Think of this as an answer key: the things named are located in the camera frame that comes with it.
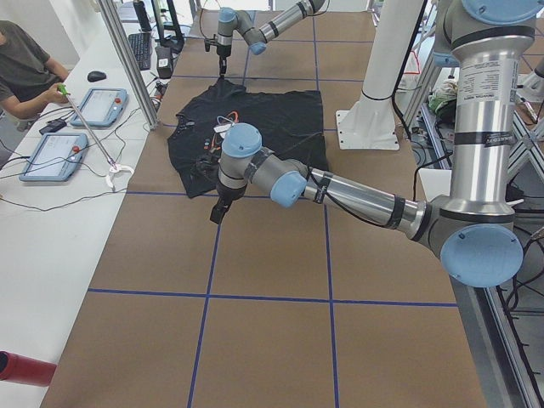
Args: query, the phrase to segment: black fabric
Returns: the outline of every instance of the black fabric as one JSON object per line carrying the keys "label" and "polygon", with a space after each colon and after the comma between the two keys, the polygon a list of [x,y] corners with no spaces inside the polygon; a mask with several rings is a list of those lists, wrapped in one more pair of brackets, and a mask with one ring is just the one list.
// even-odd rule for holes
{"label": "black fabric", "polygon": [[221,150],[212,153],[209,148],[218,116],[231,111],[238,112],[239,122],[257,128],[263,145],[281,159],[309,161],[311,167],[328,170],[319,91],[248,93],[220,78],[177,114],[178,126],[168,138],[170,162],[190,198],[215,189]]}

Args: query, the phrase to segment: person's hand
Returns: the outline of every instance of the person's hand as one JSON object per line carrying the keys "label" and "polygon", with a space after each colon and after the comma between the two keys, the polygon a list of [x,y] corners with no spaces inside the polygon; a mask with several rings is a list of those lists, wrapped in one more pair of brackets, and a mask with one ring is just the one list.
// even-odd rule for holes
{"label": "person's hand", "polygon": [[59,84],[58,83],[54,83],[53,85],[51,85],[51,87],[43,92],[43,97],[45,98],[45,100],[48,101],[48,103],[55,103],[55,104],[66,104],[68,103],[68,99],[62,94],[59,92]]}

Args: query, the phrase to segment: person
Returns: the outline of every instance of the person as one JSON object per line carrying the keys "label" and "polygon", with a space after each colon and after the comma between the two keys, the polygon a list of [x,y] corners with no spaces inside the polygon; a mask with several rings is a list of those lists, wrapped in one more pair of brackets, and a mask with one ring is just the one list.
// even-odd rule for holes
{"label": "person", "polygon": [[0,20],[0,106],[20,120],[36,117],[48,103],[63,104],[57,86],[68,70],[15,23]]}

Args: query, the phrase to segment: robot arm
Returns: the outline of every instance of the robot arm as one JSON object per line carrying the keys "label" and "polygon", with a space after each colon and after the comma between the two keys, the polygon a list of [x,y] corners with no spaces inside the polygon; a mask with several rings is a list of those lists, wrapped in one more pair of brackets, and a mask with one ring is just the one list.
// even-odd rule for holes
{"label": "robot arm", "polygon": [[505,201],[507,163],[519,58],[534,41],[534,16],[541,5],[536,0],[500,2],[501,12],[491,13],[485,2],[439,3],[437,32],[444,34],[461,68],[450,196],[407,201],[282,161],[262,146],[255,127],[236,124],[223,144],[220,198],[212,221],[221,222],[232,201],[253,183],[283,207],[304,195],[367,223],[400,230],[429,248],[466,285],[496,286],[512,278],[524,254],[512,232],[514,211]]}
{"label": "robot arm", "polygon": [[234,31],[238,31],[246,40],[252,53],[259,55],[264,52],[267,43],[309,15],[316,14],[324,3],[325,0],[301,0],[261,28],[253,26],[252,18],[246,11],[221,8],[218,34],[214,35],[213,39],[205,40],[206,51],[209,51],[212,45],[217,47],[219,75],[223,77],[227,71],[227,58],[232,51]]}

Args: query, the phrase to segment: computer mouse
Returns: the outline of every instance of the computer mouse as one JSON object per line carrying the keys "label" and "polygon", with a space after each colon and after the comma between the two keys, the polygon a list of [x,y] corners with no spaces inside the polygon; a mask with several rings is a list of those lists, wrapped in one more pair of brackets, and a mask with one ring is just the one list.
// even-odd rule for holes
{"label": "computer mouse", "polygon": [[106,79],[106,74],[102,71],[90,71],[87,75],[89,82],[97,82]]}

